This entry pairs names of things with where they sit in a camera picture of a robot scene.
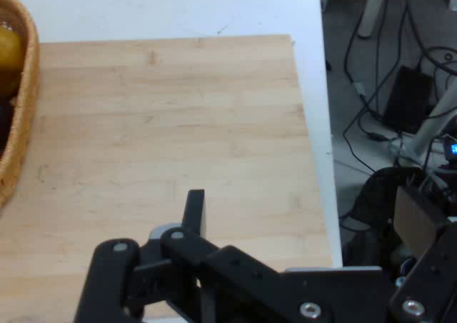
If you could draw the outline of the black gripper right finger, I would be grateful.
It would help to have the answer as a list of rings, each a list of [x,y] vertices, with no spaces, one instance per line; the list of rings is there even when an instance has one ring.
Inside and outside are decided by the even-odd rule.
[[[389,301],[394,322],[456,321],[456,223],[416,262]]]

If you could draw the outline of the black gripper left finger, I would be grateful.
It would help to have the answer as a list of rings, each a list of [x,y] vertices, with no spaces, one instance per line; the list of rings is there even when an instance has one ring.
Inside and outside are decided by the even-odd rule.
[[[143,246],[112,239],[94,250],[75,322],[140,322],[167,303],[187,322],[285,322],[278,272],[201,235],[204,190],[188,192],[184,216]]]

